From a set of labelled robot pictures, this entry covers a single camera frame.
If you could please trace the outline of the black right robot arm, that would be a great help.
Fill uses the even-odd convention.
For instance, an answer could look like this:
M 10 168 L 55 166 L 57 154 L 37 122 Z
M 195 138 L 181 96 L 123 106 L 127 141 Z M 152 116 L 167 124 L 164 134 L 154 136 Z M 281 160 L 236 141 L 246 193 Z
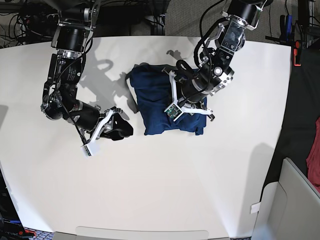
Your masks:
M 77 85 L 84 72 L 87 53 L 93 45 L 101 2 L 99 0 L 47 0 L 57 10 L 58 24 L 51 46 L 52 54 L 42 93 L 41 111 L 50 120 L 64 119 L 75 126 L 82 142 L 85 134 L 119 141 L 133 135 L 121 109 L 112 107 L 101 112 L 77 99 Z

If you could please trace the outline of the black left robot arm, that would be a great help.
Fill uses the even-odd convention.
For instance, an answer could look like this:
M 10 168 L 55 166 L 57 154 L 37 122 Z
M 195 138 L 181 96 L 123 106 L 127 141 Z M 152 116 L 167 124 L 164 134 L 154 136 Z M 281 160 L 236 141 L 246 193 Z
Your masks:
M 245 30 L 254 30 L 266 2 L 264 0 L 232 0 L 227 10 L 200 40 L 193 51 L 197 70 L 184 60 L 176 62 L 177 70 L 186 77 L 181 80 L 178 106 L 197 104 L 206 96 L 214 95 L 233 79 L 230 63 L 235 53 L 245 44 Z

